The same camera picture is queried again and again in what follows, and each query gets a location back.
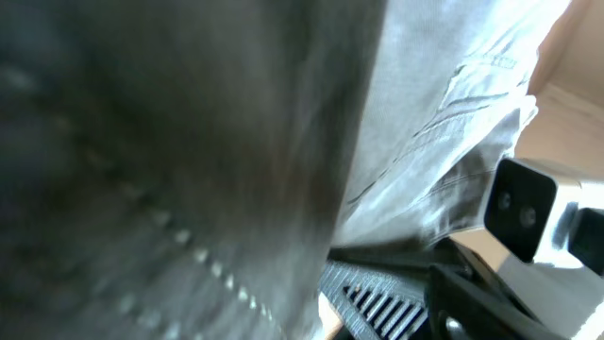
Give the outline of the grey cotton shorts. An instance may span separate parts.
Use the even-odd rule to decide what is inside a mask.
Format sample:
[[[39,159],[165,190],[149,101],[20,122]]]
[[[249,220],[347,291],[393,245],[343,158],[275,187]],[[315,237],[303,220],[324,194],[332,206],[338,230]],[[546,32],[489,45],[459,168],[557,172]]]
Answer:
[[[4,1],[2,337],[312,338],[331,248],[478,226],[566,9]]]

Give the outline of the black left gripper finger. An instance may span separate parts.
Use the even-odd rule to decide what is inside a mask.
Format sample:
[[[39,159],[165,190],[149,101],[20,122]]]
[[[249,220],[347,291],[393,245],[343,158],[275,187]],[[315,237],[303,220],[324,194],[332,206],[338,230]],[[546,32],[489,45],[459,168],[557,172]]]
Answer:
[[[428,339],[425,274],[327,262],[320,291],[344,324],[339,339]]]

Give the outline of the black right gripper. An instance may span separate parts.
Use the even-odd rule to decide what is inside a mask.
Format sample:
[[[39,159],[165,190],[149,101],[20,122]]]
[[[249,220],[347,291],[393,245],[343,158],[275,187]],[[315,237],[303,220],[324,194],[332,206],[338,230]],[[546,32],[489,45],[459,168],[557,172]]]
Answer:
[[[450,239],[422,251],[333,249],[329,260],[425,274],[429,338],[558,340],[511,288],[466,246]]]

